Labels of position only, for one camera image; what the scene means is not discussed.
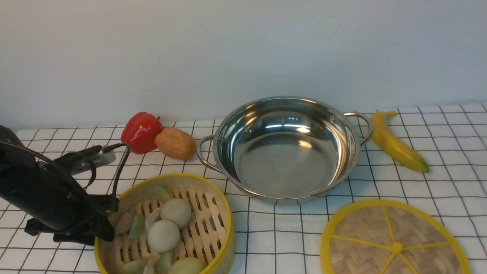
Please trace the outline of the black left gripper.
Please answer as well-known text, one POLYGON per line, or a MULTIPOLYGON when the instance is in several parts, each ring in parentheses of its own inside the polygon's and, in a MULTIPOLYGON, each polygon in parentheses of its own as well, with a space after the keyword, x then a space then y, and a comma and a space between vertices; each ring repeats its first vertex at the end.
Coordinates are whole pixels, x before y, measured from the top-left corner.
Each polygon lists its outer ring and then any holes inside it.
POLYGON ((31 216, 24 231, 31 236, 53 235, 55 242, 74 242, 94 246, 95 238, 112 241, 115 229, 108 217, 71 194, 35 197, 24 203, 31 216))

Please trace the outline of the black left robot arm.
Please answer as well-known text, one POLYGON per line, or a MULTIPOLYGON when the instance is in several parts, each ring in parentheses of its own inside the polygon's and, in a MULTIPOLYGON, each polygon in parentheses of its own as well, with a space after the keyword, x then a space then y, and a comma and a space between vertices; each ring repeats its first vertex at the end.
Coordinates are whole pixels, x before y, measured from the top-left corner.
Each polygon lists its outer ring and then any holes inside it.
POLYGON ((28 149, 8 127, 1 126, 0 196, 31 218, 24 231, 31 236, 52 234, 55 242, 95 245, 99 238, 111 242, 115 228, 108 210, 118 209, 115 194, 88 194, 74 175, 116 160, 120 144, 96 145, 54 160, 28 149))

